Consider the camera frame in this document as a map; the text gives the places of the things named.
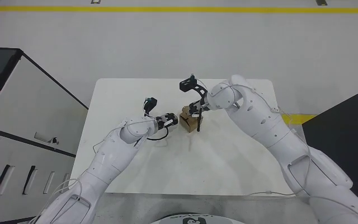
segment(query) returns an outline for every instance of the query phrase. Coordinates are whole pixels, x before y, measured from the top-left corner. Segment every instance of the black panel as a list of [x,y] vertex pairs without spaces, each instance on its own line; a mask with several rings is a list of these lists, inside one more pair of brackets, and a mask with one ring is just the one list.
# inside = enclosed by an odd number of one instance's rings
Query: black panel
[[22,56],[22,50],[0,48],[0,91]]
[[326,0],[315,0],[315,2],[317,2],[317,5],[319,6],[327,6],[327,2]]
[[330,108],[302,127],[307,144],[336,162],[353,181],[358,195],[358,94]]

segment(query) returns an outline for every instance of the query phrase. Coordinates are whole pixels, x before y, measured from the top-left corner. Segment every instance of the white cabinet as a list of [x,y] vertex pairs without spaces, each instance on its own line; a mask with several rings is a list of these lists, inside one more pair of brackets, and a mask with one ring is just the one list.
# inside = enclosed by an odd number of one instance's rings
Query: white cabinet
[[[87,109],[26,57],[0,92],[0,130],[76,154]],[[59,144],[47,143],[56,138]]]
[[36,216],[69,177],[87,111],[23,51],[0,48],[0,222]]
[[[0,137],[0,150],[2,169],[6,165],[12,169],[11,176],[5,175],[0,184],[0,222],[36,216],[65,175],[71,174],[74,158],[5,137]],[[23,194],[32,166],[36,175]],[[44,194],[50,175],[48,193]]]

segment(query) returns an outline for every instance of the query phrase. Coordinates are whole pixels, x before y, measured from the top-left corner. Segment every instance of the cable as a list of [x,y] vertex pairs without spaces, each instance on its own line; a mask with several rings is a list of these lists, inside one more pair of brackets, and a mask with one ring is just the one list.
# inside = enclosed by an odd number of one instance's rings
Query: cable
[[94,151],[95,154],[96,154],[97,152],[96,152],[96,150],[95,150],[95,146],[98,146],[99,144],[101,144],[102,142],[104,142],[104,141],[106,140],[106,138],[111,134],[111,132],[113,132],[113,131],[115,131],[115,130],[117,130],[117,129],[124,128],[124,127],[130,126],[130,125],[132,125],[132,124],[152,122],[152,121],[154,121],[154,119],[153,119],[153,120],[145,120],[145,121],[143,121],[143,122],[134,122],[134,123],[130,123],[130,124],[125,124],[125,125],[120,126],[120,127],[118,127],[118,128],[114,128],[114,129],[112,129],[112,130],[110,130],[110,131],[108,132],[108,134],[106,135],[106,137],[105,137],[101,142],[98,142],[97,144],[93,145],[93,146],[92,146],[92,149],[93,149],[93,151]]
[[205,89],[208,89],[207,87],[206,87],[206,85],[201,81],[201,80],[198,80],[204,87],[205,87]]
[[[241,87],[244,87],[244,88],[248,88],[249,90],[253,90],[253,88],[251,88],[251,87],[248,87],[248,86],[245,86],[245,85],[240,85],[240,84],[229,85],[229,84],[224,83],[224,82],[221,82],[220,84],[224,84],[224,85],[227,85],[227,86],[224,87],[224,88],[222,88],[219,92],[217,92],[217,93],[211,95],[211,97],[214,97],[214,96],[216,96],[217,94],[219,94],[221,91],[223,91],[223,90],[225,90],[225,89],[227,89],[227,88],[232,88],[233,86],[241,86]],[[255,90],[254,93],[255,93],[257,96],[259,96],[259,97],[265,102],[265,104],[270,108],[271,111],[274,111],[275,113],[279,113],[279,111],[276,112],[276,109],[275,109],[275,108],[272,108],[271,105],[269,104],[269,102],[267,102],[267,100],[266,100],[263,96],[261,96],[260,94],[258,94],[258,93],[256,92],[256,90]]]
[[[71,180],[75,180],[76,182],[74,182],[74,183],[72,183],[71,185],[68,185],[68,186],[66,186],[66,187],[64,187],[64,188],[61,188],[61,189],[59,189],[59,190],[57,190],[60,186],[62,186],[63,184],[65,184],[65,183],[67,183],[67,182],[69,182],[69,181],[71,181]],[[51,198],[57,193],[57,192],[60,192],[61,190],[64,190],[64,189],[66,189],[66,188],[69,188],[70,186],[73,186],[74,184],[76,184],[76,183],[79,183],[79,186],[80,186],[80,189],[81,189],[81,191],[79,192],[79,196],[78,196],[78,198],[79,197],[81,197],[81,194],[82,194],[82,183],[81,183],[81,181],[79,181],[79,179],[69,179],[69,180],[66,180],[66,181],[64,181],[64,182],[62,182],[60,185],[58,185],[57,186],[57,188],[54,190],[54,192],[52,193],[52,195],[50,196],[50,198],[48,199],[48,201],[46,202],[46,204],[45,204],[45,206],[41,209],[41,211],[39,212],[39,214],[35,217],[35,218],[33,218],[30,222],[29,222],[29,224],[33,224],[34,222],[36,222],[37,221],[37,219],[40,217],[40,215],[41,215],[41,213],[44,211],[44,209],[46,208],[46,206],[49,204],[49,202],[51,201]]]
[[168,127],[166,127],[166,130],[167,130],[167,134],[162,138],[147,138],[147,139],[150,140],[150,141],[159,141],[159,140],[165,139],[169,134]]
[[68,207],[66,210],[64,210],[57,218],[55,218],[51,223],[54,223],[56,220],[58,220],[63,214],[65,214],[70,208],[72,208],[72,206],[74,206],[74,204],[76,204],[77,201],[79,201],[81,194],[82,194],[82,183],[77,179],[78,183],[79,183],[79,196],[75,199],[75,201],[73,202],[73,204],[71,204],[70,207]]

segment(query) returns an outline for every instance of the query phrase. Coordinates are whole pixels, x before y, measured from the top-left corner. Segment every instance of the black cable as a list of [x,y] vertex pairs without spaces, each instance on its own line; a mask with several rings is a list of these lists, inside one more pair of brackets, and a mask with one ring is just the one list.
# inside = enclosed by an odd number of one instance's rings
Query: black cable
[[162,137],[162,138],[147,138],[147,139],[148,139],[148,140],[151,140],[151,141],[159,141],[159,140],[165,139],[165,138],[168,136],[168,134],[169,134],[169,130],[168,130],[167,127],[166,127],[166,130],[167,130],[167,134],[166,134],[164,137]]
[[140,139],[139,139],[138,141],[136,141],[136,142],[135,142],[135,145],[134,145],[134,147],[135,147],[135,146],[136,146],[136,145],[138,144],[138,142],[139,142],[139,141],[140,141]]
[[196,128],[196,131],[197,131],[197,132],[200,131],[201,113],[202,113],[202,108],[199,109],[199,117],[197,118],[197,128]]

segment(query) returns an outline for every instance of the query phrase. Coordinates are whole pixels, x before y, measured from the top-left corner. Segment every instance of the cabinet door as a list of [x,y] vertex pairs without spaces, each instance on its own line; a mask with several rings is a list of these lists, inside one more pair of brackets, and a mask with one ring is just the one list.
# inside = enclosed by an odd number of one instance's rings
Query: cabinet door
[[[36,216],[74,164],[73,157],[5,137],[0,137],[0,151],[0,172],[6,165],[12,167],[11,175],[5,175],[0,183],[0,222]],[[27,184],[27,194],[23,194],[32,166],[36,174],[31,185]]]
[[[0,130],[76,154],[87,109],[25,57],[0,92]],[[56,137],[59,144],[47,141]]]

